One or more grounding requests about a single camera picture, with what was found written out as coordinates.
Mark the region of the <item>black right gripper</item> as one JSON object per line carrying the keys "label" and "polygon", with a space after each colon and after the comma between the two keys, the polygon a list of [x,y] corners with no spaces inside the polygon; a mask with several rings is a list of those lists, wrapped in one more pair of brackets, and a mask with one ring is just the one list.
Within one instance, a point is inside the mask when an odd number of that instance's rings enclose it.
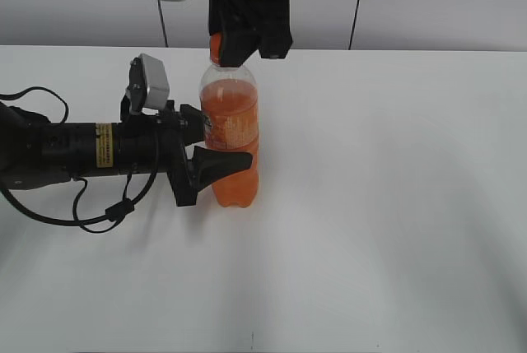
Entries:
{"label": "black right gripper", "polygon": [[221,67],[240,67],[254,53],[284,59],[293,43],[290,0],[209,0],[208,33],[221,35]]}

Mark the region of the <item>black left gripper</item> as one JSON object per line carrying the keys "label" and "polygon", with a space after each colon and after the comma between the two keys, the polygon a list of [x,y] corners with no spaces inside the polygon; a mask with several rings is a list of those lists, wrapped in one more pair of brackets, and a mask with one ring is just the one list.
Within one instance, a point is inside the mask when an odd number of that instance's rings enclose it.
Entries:
{"label": "black left gripper", "polygon": [[200,109],[169,100],[154,115],[129,114],[120,104],[117,124],[117,168],[121,174],[165,173],[179,207],[193,206],[198,192],[233,174],[248,170],[249,152],[216,151],[196,146],[191,176],[186,147],[203,142],[205,118]]}

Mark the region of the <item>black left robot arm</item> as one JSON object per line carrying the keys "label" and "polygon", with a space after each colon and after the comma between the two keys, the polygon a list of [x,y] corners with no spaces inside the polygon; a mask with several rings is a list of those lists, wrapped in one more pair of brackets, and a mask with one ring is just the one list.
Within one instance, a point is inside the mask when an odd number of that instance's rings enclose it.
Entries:
{"label": "black left robot arm", "polygon": [[51,123],[14,106],[1,108],[1,181],[30,190],[83,177],[167,175],[179,207],[193,206],[200,191],[248,170],[248,152],[199,146],[205,116],[169,101],[157,114],[121,113],[119,123]]}

